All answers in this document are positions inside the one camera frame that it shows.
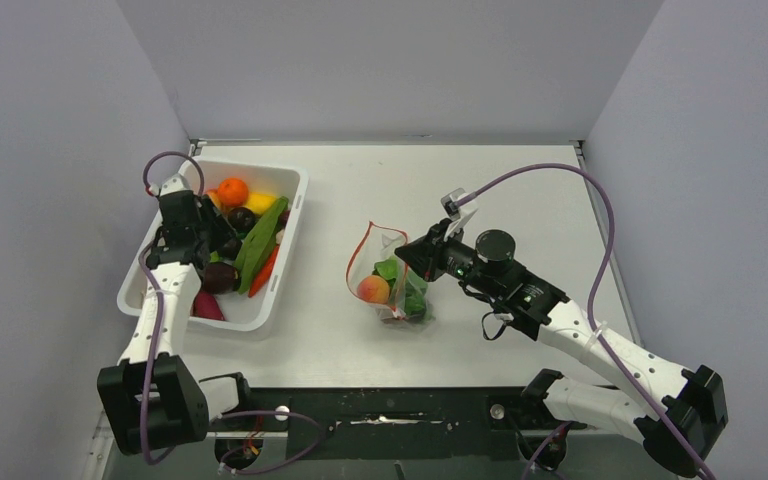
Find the dark plum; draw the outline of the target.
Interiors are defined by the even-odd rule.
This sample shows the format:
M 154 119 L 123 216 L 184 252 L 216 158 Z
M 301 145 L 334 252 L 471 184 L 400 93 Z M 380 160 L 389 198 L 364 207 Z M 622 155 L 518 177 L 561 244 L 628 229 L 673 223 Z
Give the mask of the dark plum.
M 235 207 L 227 214 L 230 226 L 240 234 L 247 234 L 258 221 L 258 216 L 246 207 Z

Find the white green napa cabbage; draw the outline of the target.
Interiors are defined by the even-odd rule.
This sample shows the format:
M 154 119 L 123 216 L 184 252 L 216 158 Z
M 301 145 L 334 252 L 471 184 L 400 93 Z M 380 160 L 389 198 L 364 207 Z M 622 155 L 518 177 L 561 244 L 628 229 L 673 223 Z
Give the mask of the white green napa cabbage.
M 378 261 L 372 273 L 389 282 L 391 293 L 386 305 L 375 308 L 385 324 L 399 327 L 419 326 L 432 319 L 432 306 L 427 299 L 428 283 L 395 256 Z

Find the orange fruit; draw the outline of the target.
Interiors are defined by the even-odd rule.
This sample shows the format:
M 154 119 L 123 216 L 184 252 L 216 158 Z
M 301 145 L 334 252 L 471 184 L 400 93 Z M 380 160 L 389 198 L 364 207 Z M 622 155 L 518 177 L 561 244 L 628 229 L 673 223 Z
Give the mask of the orange fruit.
M 224 207 L 236 208 L 248 201 L 249 187 L 241 178 L 228 177 L 216 188 L 216 194 Z

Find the clear red-zipper bag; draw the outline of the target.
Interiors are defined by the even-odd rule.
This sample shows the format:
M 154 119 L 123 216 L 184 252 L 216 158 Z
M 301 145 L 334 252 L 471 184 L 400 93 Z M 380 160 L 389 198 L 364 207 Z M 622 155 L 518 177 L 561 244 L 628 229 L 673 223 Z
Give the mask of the clear red-zipper bag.
M 354 248 L 345 271 L 349 293 L 390 327 L 421 330 L 433 320 L 428 283 L 396 255 L 406 232 L 372 221 Z

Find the peach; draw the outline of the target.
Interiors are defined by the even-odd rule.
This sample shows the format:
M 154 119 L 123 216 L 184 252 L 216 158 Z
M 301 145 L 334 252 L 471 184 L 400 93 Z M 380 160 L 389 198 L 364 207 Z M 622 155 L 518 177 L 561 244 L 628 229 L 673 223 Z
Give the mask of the peach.
M 389 282 L 381 276 L 372 274 L 362 279 L 356 287 L 356 296 L 367 303 L 386 305 L 390 298 Z

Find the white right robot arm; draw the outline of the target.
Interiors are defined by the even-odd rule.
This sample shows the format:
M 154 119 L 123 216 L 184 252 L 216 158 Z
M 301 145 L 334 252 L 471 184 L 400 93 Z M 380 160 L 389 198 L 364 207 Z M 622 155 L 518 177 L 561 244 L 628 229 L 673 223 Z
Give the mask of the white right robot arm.
M 427 282 L 451 276 L 506 327 L 568 355 L 605 382 L 590 385 L 541 370 L 523 392 L 528 422 L 592 426 L 642 445 L 677 476 L 711 478 L 705 460 L 728 423 L 717 372 L 660 358 L 588 317 L 561 289 L 515 260 L 510 234 L 487 230 L 469 247 L 449 227 L 440 221 L 425 236 L 397 247 L 396 257 Z

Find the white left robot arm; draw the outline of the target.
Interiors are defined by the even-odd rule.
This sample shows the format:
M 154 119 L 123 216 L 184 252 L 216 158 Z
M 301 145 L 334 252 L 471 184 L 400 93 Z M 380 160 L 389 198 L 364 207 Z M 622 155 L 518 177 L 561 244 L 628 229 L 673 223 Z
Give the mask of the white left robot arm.
M 146 463 L 206 438 L 210 424 L 242 407 L 241 373 L 196 379 L 180 352 L 210 247 L 231 231 L 191 190 L 158 196 L 161 224 L 139 254 L 147 289 L 134 335 L 118 362 L 100 370 L 97 391 L 121 453 Z

